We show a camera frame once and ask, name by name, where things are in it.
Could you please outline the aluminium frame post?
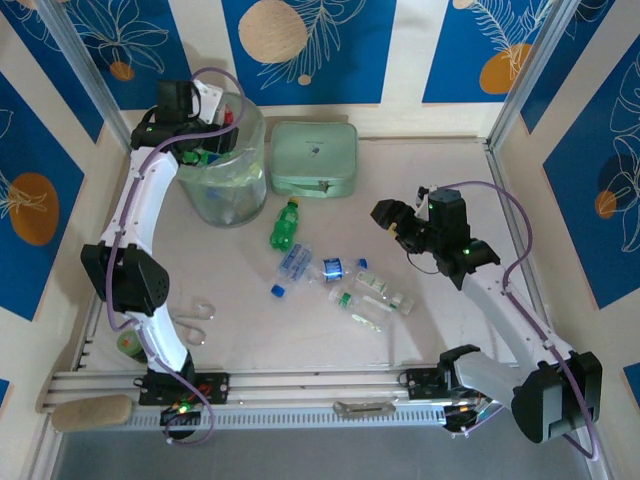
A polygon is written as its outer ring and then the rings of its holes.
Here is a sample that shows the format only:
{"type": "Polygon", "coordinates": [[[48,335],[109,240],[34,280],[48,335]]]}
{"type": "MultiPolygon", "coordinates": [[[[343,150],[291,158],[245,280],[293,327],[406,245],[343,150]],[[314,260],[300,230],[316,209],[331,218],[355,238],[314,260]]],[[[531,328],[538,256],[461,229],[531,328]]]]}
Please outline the aluminium frame post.
{"type": "Polygon", "coordinates": [[[38,14],[60,48],[85,92],[115,138],[131,152],[130,134],[121,110],[84,42],[58,0],[34,0],[38,14]]]}
{"type": "Polygon", "coordinates": [[[486,138],[486,150],[494,153],[504,142],[529,98],[551,54],[554,52],[580,0],[555,0],[531,47],[525,64],[506,97],[502,109],[486,138]]]}

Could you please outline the small metal bracket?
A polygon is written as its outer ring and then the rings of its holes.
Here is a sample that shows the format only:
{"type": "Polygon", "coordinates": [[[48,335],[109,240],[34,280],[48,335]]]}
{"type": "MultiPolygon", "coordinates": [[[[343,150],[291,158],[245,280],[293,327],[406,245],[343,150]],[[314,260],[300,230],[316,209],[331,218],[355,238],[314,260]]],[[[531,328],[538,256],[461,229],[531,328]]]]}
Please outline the small metal bracket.
{"type": "Polygon", "coordinates": [[[332,408],[336,415],[345,419],[377,416],[386,417],[396,412],[396,407],[389,401],[369,403],[345,403],[336,401],[333,403],[332,408]]]}

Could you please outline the aluminium side rail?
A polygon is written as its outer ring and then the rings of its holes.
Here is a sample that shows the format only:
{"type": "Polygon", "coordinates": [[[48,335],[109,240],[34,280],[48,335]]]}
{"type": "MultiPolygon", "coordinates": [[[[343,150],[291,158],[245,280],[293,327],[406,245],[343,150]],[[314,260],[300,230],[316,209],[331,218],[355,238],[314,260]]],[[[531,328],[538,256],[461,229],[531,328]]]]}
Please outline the aluminium side rail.
{"type": "MultiPolygon", "coordinates": [[[[122,166],[117,170],[117,177],[114,180],[113,186],[109,191],[108,197],[108,209],[106,211],[105,221],[103,228],[106,228],[112,221],[113,214],[117,209],[119,199],[122,190],[125,186],[126,179],[130,170],[130,156],[126,154],[123,158],[122,166]]],[[[103,302],[100,300],[98,294],[92,284],[91,287],[91,301],[89,303],[85,320],[82,325],[81,332],[78,338],[78,345],[74,352],[73,362],[71,365],[72,371],[84,370],[87,366],[87,354],[85,353],[86,347],[91,346],[93,339],[96,335],[96,330],[100,320],[103,302]]]]}
{"type": "Polygon", "coordinates": [[[507,291],[516,300],[516,309],[524,315],[525,322],[542,345],[557,346],[559,337],[549,324],[533,261],[529,258],[533,247],[531,223],[524,207],[510,192],[498,155],[488,152],[486,148],[485,153],[516,254],[515,260],[506,267],[507,291]]]}

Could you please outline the clear plastic bin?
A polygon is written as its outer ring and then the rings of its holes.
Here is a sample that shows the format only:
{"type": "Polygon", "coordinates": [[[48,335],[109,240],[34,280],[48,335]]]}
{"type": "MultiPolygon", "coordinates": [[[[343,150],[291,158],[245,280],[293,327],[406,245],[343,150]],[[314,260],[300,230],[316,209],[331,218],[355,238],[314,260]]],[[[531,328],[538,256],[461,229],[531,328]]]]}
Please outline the clear plastic bin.
{"type": "Polygon", "coordinates": [[[258,215],[266,199],[264,136],[266,123],[249,99],[235,93],[223,95],[237,116],[245,106],[233,150],[224,155],[212,151],[212,139],[201,141],[192,151],[206,155],[201,166],[181,164],[177,180],[199,216],[217,227],[235,227],[258,215]]]}

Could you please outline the green bin liner bag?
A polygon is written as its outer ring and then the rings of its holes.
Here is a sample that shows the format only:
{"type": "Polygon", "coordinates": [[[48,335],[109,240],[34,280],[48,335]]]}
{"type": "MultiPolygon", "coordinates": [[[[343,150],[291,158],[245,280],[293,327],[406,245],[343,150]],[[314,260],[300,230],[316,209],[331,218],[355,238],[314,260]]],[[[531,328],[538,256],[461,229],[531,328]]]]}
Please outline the green bin liner bag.
{"type": "Polygon", "coordinates": [[[236,188],[262,177],[265,121],[257,106],[241,94],[224,93],[213,101],[200,92],[195,112],[182,121],[161,118],[159,107],[145,136],[161,145],[179,168],[177,178],[191,186],[236,188]]]}

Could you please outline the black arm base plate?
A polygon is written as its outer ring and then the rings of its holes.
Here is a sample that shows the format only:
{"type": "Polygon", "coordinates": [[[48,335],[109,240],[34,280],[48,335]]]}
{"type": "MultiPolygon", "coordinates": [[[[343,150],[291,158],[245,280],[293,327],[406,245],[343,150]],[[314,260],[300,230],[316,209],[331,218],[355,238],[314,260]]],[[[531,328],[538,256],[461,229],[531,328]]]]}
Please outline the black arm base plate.
{"type": "Polygon", "coordinates": [[[439,368],[409,368],[398,377],[410,400],[487,399],[487,396],[463,386],[455,375],[439,368]]]}
{"type": "MultiPolygon", "coordinates": [[[[227,402],[230,390],[230,375],[226,372],[196,373],[192,385],[213,405],[227,402]]],[[[179,401],[200,403],[198,397],[187,387],[167,375],[165,382],[161,374],[147,373],[135,378],[133,384],[139,388],[138,403],[142,406],[168,407],[179,401]]]]}

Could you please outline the long aluminium base rail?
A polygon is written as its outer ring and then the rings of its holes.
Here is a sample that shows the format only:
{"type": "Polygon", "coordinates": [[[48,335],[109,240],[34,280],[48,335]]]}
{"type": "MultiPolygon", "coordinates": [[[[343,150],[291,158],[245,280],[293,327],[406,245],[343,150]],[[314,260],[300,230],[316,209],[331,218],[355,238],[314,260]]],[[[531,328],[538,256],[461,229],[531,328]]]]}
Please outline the long aluminium base rail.
{"type": "MultiPolygon", "coordinates": [[[[410,400],[399,375],[405,370],[323,372],[230,372],[227,402],[216,408],[325,407],[345,403],[422,402],[456,404],[459,400],[410,400]]],[[[138,403],[133,382],[140,372],[58,372],[52,375],[36,401],[37,410],[51,412],[58,405],[80,399],[124,394],[138,403]]]]}

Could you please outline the blue label bottle blue cap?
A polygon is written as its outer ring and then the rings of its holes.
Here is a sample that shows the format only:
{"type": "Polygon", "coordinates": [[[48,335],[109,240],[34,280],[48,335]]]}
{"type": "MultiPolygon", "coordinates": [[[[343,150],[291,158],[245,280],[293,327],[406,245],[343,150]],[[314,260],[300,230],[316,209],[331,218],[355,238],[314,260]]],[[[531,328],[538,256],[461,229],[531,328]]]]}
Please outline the blue label bottle blue cap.
{"type": "Polygon", "coordinates": [[[310,283],[331,284],[351,279],[361,270],[367,268],[368,261],[365,258],[332,257],[312,261],[305,270],[305,278],[310,283]]]}

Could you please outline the grey metal sheet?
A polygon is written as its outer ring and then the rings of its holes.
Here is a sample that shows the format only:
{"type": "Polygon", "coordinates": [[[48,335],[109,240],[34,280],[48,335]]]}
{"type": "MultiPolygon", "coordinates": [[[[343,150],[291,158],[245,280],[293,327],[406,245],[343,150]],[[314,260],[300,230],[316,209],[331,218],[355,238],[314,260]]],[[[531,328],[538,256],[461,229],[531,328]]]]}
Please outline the grey metal sheet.
{"type": "Polygon", "coordinates": [[[157,432],[70,434],[52,480],[592,480],[566,442],[535,445],[508,418],[470,438],[431,427],[229,430],[202,446],[157,432]]]}

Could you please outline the crushed blue label bottle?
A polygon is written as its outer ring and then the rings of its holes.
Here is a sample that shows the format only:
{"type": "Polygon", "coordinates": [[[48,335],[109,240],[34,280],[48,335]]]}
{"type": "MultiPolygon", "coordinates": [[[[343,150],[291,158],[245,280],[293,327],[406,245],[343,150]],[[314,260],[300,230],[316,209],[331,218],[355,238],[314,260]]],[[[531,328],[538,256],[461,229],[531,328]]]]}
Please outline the crushed blue label bottle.
{"type": "Polygon", "coordinates": [[[301,279],[312,260],[312,251],[308,245],[295,243],[280,262],[277,275],[285,282],[301,279]]]}

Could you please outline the small clear bottle white label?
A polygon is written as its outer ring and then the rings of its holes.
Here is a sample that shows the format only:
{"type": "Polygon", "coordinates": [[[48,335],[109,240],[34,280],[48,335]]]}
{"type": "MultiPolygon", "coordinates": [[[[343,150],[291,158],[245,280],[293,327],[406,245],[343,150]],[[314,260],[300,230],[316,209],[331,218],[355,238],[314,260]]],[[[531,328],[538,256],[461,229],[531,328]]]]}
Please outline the small clear bottle white label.
{"type": "Polygon", "coordinates": [[[380,277],[361,270],[355,277],[355,281],[362,285],[363,287],[368,288],[369,290],[375,292],[378,295],[384,296],[387,290],[388,284],[386,281],[381,279],[380,277]]]}

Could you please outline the beige foam pad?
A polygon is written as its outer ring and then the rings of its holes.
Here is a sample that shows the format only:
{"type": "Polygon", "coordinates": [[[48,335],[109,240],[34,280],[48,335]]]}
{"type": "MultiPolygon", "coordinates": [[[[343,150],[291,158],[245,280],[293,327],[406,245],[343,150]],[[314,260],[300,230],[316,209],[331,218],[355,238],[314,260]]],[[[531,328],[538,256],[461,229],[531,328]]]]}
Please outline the beige foam pad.
{"type": "Polygon", "coordinates": [[[73,400],[54,409],[51,423],[62,433],[95,430],[124,424],[132,410],[133,402],[124,394],[73,400]]]}

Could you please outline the mint green zip pouch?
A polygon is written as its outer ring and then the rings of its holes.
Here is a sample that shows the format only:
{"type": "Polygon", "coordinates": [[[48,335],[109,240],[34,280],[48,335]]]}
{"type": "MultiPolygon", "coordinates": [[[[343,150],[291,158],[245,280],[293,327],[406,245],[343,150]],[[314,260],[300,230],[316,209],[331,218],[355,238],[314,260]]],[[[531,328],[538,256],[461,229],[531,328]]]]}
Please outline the mint green zip pouch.
{"type": "Polygon", "coordinates": [[[347,197],[356,187],[357,129],[344,122],[279,122],[271,132],[268,165],[276,194],[347,197]]]}

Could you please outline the black connector board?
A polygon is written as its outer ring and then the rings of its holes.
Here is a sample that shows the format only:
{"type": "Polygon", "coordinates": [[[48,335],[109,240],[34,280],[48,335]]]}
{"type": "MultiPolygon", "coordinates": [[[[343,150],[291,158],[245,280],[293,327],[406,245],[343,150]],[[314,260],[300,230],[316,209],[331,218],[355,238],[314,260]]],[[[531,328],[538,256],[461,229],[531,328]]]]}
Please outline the black connector board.
{"type": "Polygon", "coordinates": [[[468,435],[484,425],[499,410],[496,405],[446,407],[444,428],[454,435],[468,435]]]}
{"type": "Polygon", "coordinates": [[[174,404],[160,414],[160,425],[163,427],[199,425],[201,411],[187,403],[174,404]]]}

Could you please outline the clear bottle white green label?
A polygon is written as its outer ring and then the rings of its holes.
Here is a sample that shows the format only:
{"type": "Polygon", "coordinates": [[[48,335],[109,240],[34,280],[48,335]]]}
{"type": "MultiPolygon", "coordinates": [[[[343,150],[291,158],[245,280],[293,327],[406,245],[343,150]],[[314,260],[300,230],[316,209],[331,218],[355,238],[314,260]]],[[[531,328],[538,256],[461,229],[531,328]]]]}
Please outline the clear bottle white green label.
{"type": "Polygon", "coordinates": [[[364,295],[363,300],[378,306],[385,311],[396,311],[402,315],[408,315],[414,306],[414,301],[410,297],[401,293],[396,293],[391,297],[385,298],[364,295]]]}

